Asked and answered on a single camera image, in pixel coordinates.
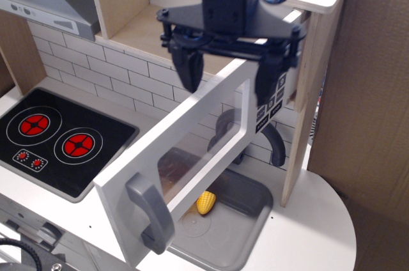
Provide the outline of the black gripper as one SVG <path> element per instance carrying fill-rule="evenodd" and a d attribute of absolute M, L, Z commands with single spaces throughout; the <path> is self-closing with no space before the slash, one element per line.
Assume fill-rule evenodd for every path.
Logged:
<path fill-rule="evenodd" d="M 183 87 L 197 91 L 203 54 L 260 60 L 256 74 L 257 104 L 269 103 L 279 77 L 298 65 L 305 29 L 273 14 L 285 0 L 201 0 L 190 6 L 163 8 L 157 20 Z"/>

